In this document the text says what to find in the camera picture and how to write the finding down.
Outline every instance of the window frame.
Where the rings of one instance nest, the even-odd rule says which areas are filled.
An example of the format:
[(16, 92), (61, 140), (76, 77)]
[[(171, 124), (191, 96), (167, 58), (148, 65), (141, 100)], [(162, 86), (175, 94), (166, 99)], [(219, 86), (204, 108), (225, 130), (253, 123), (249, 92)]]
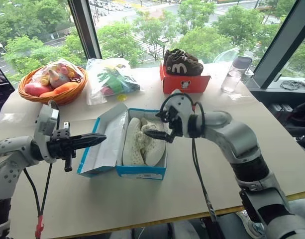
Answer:
[(254, 70), (253, 81), (266, 89), (305, 39), (305, 0), (296, 0), (284, 23)]
[(88, 0), (67, 0), (87, 59), (102, 59)]

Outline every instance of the glass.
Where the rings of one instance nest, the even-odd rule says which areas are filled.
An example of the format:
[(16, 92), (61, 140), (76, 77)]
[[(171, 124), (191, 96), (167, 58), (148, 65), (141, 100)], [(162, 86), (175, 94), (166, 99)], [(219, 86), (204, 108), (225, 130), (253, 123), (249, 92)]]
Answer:
[(59, 58), (87, 62), (67, 2), (0, 0), (0, 68), (14, 87)]
[(204, 63), (243, 55), (257, 65), (295, 0), (224, 2), (89, 0), (103, 58), (152, 67), (167, 49), (181, 48)]
[(238, 71), (229, 71), (222, 83), (221, 89), (224, 92), (231, 93), (240, 82), (242, 74)]
[(305, 78), (305, 39), (281, 70), (282, 77)]

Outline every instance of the wicker basket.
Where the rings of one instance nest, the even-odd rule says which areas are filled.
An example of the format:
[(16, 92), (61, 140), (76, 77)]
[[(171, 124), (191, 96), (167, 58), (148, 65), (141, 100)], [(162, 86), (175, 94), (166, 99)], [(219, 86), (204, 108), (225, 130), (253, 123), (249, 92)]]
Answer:
[(28, 93), (25, 92), (24, 86), (27, 83), (30, 83), (32, 76), (39, 69), (41, 69), (41, 68), (38, 68), (38, 69), (28, 73), (26, 76), (24, 76), (22, 78), (21, 82), (19, 83), (18, 92), (24, 99), (27, 99), (27, 100), (33, 101), (33, 102), (40, 102), (40, 103), (43, 103), (43, 104), (47, 104), (49, 100), (54, 100), (59, 106), (62, 106), (62, 105), (65, 105), (65, 104), (68, 104), (68, 103), (74, 101), (74, 99), (82, 92), (83, 88), (85, 87), (85, 85), (88, 81), (87, 72), (83, 68), (78, 67), (78, 69), (80, 69), (81, 72), (84, 74), (84, 77), (76, 88), (71, 89), (69, 91), (64, 91), (64, 92), (59, 93), (55, 96), (49, 96), (49, 97), (31, 96), (31, 95), (29, 95)]

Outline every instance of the white table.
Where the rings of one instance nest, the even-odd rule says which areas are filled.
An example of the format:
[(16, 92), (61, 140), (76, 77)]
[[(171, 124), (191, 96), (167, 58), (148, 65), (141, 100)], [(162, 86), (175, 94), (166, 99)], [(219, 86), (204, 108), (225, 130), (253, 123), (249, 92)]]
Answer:
[[(248, 124), (257, 134), (263, 156), (276, 174), (290, 199), (305, 197), (305, 153), (287, 131), (240, 83), (229, 96), (219, 89), (226, 71), (207, 65), (212, 79), (203, 94), (193, 94), (204, 110), (225, 110), (236, 120)], [(128, 107), (158, 109), (165, 99), (159, 69), (134, 69), (133, 74), (144, 92), (128, 95)], [(61, 121), (71, 122), (72, 135), (90, 132), (95, 118), (117, 103), (86, 106), (85, 92), (73, 103), (60, 107)], [(26, 101), (14, 92), (4, 105), (2, 114), (14, 114), (17, 122), (0, 123), (0, 139), (32, 135), (34, 121), (41, 105)], [(240, 210), (239, 188), (234, 174), (219, 148), (205, 139), (197, 140), (198, 156), (204, 184), (218, 214)], [(135, 180), (118, 177), (115, 170), (91, 179), (77, 175), (83, 151), (73, 159), (73, 172), (64, 172), (64, 163), (53, 165), (47, 195), (43, 238), (66, 238), (93, 235), (111, 230), (147, 226), (206, 216), (207, 207), (191, 155), (191, 140), (176, 138), (169, 145), (168, 166), (163, 181)], [(41, 162), (28, 168), (40, 197), (48, 164)], [(33, 192), (25, 175), (21, 175), (11, 201), (10, 236), (31, 238), (35, 232), (37, 212)]]

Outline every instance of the plastic bag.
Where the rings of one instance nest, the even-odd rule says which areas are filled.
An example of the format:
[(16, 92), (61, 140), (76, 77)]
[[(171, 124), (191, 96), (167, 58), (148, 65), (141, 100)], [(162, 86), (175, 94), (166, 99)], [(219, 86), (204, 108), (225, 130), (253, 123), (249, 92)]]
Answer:
[(86, 71), (89, 77), (87, 104), (107, 102), (105, 96), (140, 90), (130, 73), (129, 62), (123, 58), (89, 59)]
[(35, 74), (32, 76), (32, 83), (41, 83), (43, 86), (49, 86), (49, 71), (54, 71), (58, 74), (62, 74), (67, 76), (70, 81), (73, 82), (80, 82), (83, 78), (82, 72), (75, 66), (73, 63), (61, 58), (56, 62), (52, 62), (44, 66), (43, 68), (39, 69)]

